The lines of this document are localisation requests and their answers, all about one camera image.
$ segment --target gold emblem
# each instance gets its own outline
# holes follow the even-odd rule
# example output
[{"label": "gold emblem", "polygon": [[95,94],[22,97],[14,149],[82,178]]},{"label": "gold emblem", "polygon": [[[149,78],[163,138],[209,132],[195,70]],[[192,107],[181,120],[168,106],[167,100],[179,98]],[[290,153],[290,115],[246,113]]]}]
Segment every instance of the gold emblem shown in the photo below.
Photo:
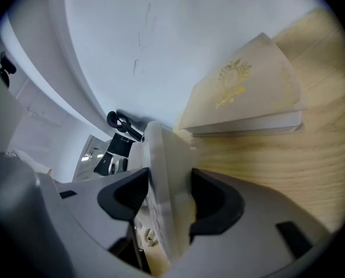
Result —
[{"label": "gold emblem", "polygon": [[241,83],[248,78],[252,66],[247,62],[241,63],[241,60],[240,58],[235,62],[230,62],[220,70],[217,86],[221,91],[221,98],[216,103],[216,108],[233,102],[235,95],[246,91]]}]

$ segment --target book cover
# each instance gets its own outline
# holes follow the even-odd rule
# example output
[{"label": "book cover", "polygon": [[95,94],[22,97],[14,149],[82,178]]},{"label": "book cover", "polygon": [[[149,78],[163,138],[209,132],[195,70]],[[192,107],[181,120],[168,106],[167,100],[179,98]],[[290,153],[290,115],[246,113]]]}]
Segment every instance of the book cover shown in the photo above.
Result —
[{"label": "book cover", "polygon": [[180,128],[304,109],[293,67],[278,46],[261,33],[193,87]]}]

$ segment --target black rectangular slot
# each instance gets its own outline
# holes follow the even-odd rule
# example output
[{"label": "black rectangular slot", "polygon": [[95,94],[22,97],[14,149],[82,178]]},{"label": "black rectangular slot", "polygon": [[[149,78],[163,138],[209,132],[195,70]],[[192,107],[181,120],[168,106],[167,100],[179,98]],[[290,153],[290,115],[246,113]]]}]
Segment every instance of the black rectangular slot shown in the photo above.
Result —
[{"label": "black rectangular slot", "polygon": [[112,161],[113,155],[106,152],[104,156],[99,161],[99,164],[93,169],[93,171],[101,176],[108,176],[109,175],[109,166]]},{"label": "black rectangular slot", "polygon": [[309,240],[292,221],[281,222],[276,224],[275,227],[296,259],[312,248]]},{"label": "black rectangular slot", "polygon": [[67,197],[72,197],[75,196],[77,193],[74,191],[65,191],[65,192],[60,192],[59,195],[61,196],[62,199],[66,199]]}]

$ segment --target scuff mark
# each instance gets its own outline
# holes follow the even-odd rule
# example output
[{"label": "scuff mark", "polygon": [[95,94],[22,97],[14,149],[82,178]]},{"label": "scuff mark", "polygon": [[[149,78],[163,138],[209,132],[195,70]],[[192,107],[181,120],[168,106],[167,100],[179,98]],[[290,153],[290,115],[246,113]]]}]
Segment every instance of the scuff mark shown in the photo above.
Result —
[{"label": "scuff mark", "polygon": [[150,2],[148,3],[148,8],[147,8],[147,12],[145,14],[145,22],[144,22],[144,28],[146,28],[147,24],[148,24],[148,15],[151,9],[151,4]]},{"label": "scuff mark", "polygon": [[135,76],[135,70],[136,70],[136,65],[137,65],[137,62],[138,62],[138,58],[133,62],[133,76]]}]

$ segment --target wood grain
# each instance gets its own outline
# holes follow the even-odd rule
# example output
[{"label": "wood grain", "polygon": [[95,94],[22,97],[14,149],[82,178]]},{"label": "wood grain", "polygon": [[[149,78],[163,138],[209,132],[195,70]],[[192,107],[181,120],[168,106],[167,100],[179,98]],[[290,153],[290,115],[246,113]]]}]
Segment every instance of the wood grain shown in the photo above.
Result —
[{"label": "wood grain", "polygon": [[155,244],[152,247],[148,247],[144,238],[141,238],[141,243],[144,248],[144,253],[151,274],[154,277],[158,277],[163,273],[167,272],[167,270],[170,268],[170,264],[167,258],[164,256],[162,249],[159,246],[159,243]]},{"label": "wood grain", "polygon": [[280,136],[194,138],[200,169],[270,186],[330,231],[345,220],[345,37],[333,15],[316,9],[274,41],[296,70],[308,109],[304,130]]}]

